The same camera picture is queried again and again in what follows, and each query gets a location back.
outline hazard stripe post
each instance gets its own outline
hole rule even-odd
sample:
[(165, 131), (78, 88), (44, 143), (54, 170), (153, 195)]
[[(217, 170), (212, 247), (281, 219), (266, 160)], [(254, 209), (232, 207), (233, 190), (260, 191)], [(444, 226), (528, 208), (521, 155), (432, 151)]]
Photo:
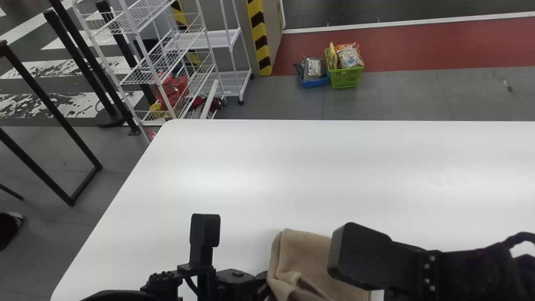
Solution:
[(268, 46), (268, 32), (264, 21), (262, 0), (247, 0), (247, 12), (256, 48), (256, 61), (261, 76), (271, 75), (271, 58)]

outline yellow and black warning stripe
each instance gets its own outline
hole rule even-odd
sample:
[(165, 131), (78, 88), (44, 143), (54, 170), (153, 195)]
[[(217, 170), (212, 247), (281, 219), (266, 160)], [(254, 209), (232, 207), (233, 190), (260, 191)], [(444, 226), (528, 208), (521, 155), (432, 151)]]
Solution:
[[(184, 14), (184, 10), (182, 9), (182, 4), (180, 4), (179, 0), (171, 3), (171, 11), (173, 12), (174, 19), (177, 22), (178, 30), (185, 31), (189, 24), (188, 20), (186, 19), (186, 15)], [(195, 50), (189, 50), (188, 52), (190, 53), (188, 53), (187, 58), (190, 62), (195, 65), (200, 65), (202, 63)]]
[(260, 75), (269, 76), (271, 75), (271, 59), (262, 0), (247, 0), (247, 2), (247, 12), (251, 22), (253, 41), (255, 41), (256, 61), (260, 68)]

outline white wall trim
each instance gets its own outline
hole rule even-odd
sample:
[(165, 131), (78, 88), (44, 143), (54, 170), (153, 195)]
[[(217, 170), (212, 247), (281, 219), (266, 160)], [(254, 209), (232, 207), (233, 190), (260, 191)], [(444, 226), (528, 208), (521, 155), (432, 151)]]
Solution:
[(353, 24), (353, 25), (340, 25), (340, 26), (325, 26), (325, 27), (285, 29), (285, 30), (282, 31), (282, 33), (283, 34), (294, 34), (294, 33), (331, 32), (331, 31), (346, 31), (346, 30), (350, 30), (350, 29), (365, 29), (365, 28), (409, 26), (409, 25), (423, 25), (423, 24), (439, 24), (439, 23), (497, 20), (497, 19), (513, 19), (513, 18), (528, 18), (528, 17), (535, 17), (535, 11), (498, 13), (498, 14), (482, 14), (482, 15), (479, 15), (479, 16), (467, 16), (467, 17), (450, 17), (450, 18), (410, 20), (410, 21), (397, 21), (397, 22), (379, 22), (379, 23), (366, 23), (366, 24)]

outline crosswalk marking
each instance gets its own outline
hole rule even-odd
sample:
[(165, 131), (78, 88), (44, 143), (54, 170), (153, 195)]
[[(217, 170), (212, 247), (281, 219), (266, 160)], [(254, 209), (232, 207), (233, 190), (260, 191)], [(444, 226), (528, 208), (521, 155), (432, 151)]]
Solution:
[[(128, 63), (123, 56), (108, 57), (108, 62), (113, 69), (128, 68)], [(72, 59), (56, 59), (53, 61), (34, 61), (23, 62), (26, 69), (33, 77), (71, 77), (81, 76), (82, 72)], [(22, 78), (15, 68), (10, 69), (0, 79), (19, 79)]]
[[(84, 93), (49, 93), (63, 116), (67, 118), (93, 118), (97, 115), (95, 106), (98, 97), (94, 92)], [(127, 92), (128, 100), (135, 106), (143, 97), (142, 91)], [(43, 102), (35, 94), (0, 94), (0, 117), (30, 118), (53, 117)]]
[[(63, 0), (63, 7), (68, 10), (72, 7), (72, 0)], [(45, 20), (42, 13), (37, 14), (32, 19), (12, 28), (10, 31), (0, 35), (0, 41), (6, 40), (8, 43), (14, 43), (16, 40), (27, 35), (28, 33), (36, 30), (39, 26), (45, 24)]]
[[(85, 31), (80, 31), (80, 34), (82, 35), (82, 38), (86, 40), (86, 44), (90, 47), (93, 46), (93, 43), (91, 43), (91, 40), (87, 36), (87, 33)], [(102, 33), (95, 37), (97, 43), (99, 46), (105, 46), (105, 45), (117, 45), (115, 42), (115, 39), (113, 38), (111, 32), (109, 29), (102, 30)], [(48, 43), (45, 47), (41, 48), (41, 50), (49, 50), (49, 49), (64, 49), (65, 46), (61, 42), (61, 40), (57, 37), (52, 42)]]

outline tan towel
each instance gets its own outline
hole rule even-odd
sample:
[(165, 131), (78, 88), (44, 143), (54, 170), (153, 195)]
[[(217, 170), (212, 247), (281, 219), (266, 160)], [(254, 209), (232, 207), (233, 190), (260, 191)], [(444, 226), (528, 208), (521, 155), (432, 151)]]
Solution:
[(331, 239), (325, 236), (285, 229), (271, 246), (267, 272), (277, 301), (368, 301), (370, 293), (327, 273)]

